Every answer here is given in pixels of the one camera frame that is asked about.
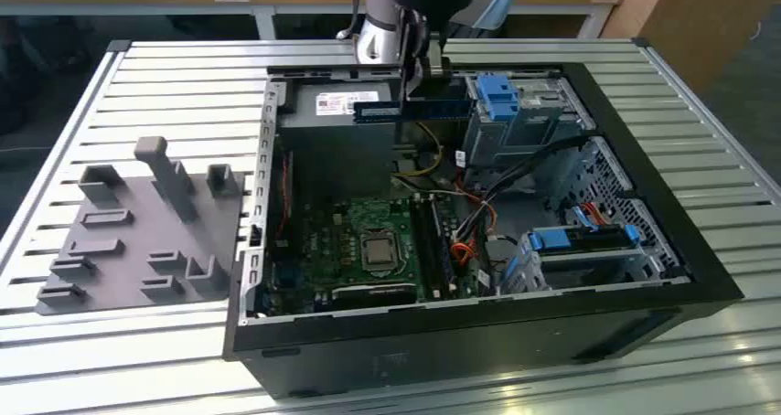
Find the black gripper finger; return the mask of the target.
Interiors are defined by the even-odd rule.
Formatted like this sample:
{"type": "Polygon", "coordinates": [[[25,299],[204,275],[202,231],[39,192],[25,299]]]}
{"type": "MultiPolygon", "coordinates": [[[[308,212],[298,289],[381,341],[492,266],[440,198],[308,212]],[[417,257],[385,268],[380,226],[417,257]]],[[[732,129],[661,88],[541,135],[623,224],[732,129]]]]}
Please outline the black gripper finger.
{"type": "Polygon", "coordinates": [[[450,83],[449,60],[444,56],[444,40],[441,33],[428,30],[429,47],[426,52],[428,69],[425,70],[425,98],[441,99],[448,92],[450,83]]]}
{"type": "Polygon", "coordinates": [[[413,9],[402,8],[400,15],[402,33],[400,62],[402,67],[401,99],[409,101],[424,77],[421,59],[428,54],[429,24],[425,15],[413,9]]]}

